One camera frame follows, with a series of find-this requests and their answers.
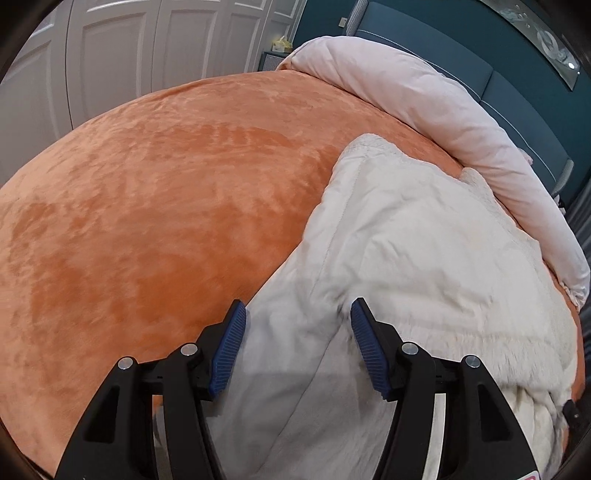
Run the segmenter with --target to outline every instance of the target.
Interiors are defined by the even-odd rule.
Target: blue headboard
[[[560,193],[573,162],[543,118],[500,73],[472,51],[439,30],[393,8],[358,0],[345,35],[404,50],[461,83],[497,121],[532,165],[548,192]]]

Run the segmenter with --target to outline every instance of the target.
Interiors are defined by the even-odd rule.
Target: white blanket
[[[279,66],[346,90],[431,138],[477,170],[580,310],[591,271],[564,216],[507,133],[457,81],[396,48],[357,37],[315,38]]]
[[[538,242],[475,170],[456,180],[363,135],[340,156],[302,243],[248,305],[228,389],[207,412],[229,480],[372,478],[395,405],[372,389],[352,335],[360,296],[433,356],[481,357],[539,470],[556,471],[576,330]],[[425,479],[437,475],[440,400]]]

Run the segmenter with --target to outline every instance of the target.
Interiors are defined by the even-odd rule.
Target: orange velvet fabric
[[[248,302],[300,242],[340,152],[428,139],[292,71],[204,80],[78,127],[0,189],[0,417],[54,472],[118,358],[166,356]]]

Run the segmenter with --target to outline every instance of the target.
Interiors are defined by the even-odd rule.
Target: nightstand
[[[259,62],[258,72],[272,72],[286,58],[288,53],[279,53],[276,51],[264,51]]]

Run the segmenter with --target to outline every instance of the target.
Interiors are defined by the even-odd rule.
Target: blue gripper pad
[[[374,389],[380,392],[382,398],[386,400],[392,390],[388,375],[388,361],[359,299],[355,300],[351,305],[351,327],[365,366],[368,369],[371,383]]]
[[[242,302],[238,302],[212,359],[212,375],[209,382],[209,392],[214,398],[226,388],[230,380],[232,368],[234,367],[245,329],[246,307]]]

